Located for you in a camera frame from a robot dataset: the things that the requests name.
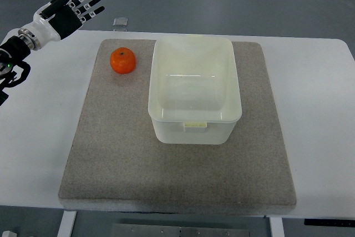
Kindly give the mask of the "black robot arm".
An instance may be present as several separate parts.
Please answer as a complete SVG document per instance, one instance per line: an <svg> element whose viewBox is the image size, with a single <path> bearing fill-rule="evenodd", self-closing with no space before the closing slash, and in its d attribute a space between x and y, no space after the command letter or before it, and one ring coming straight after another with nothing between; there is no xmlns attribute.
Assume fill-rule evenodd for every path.
<svg viewBox="0 0 355 237"><path fill-rule="evenodd" d="M30 71L24 59L30 55L30 42L23 36L12 36L1 45L1 105L9 95L3 90L23 83Z"/></svg>

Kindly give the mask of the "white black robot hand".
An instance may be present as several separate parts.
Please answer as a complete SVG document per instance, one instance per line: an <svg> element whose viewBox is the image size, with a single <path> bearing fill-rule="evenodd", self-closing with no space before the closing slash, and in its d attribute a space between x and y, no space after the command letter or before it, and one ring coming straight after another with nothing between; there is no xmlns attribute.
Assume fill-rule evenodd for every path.
<svg viewBox="0 0 355 237"><path fill-rule="evenodd" d="M18 31L18 36L31 50L60 41L80 29L105 8L101 0L51 0L33 15L33 21Z"/></svg>

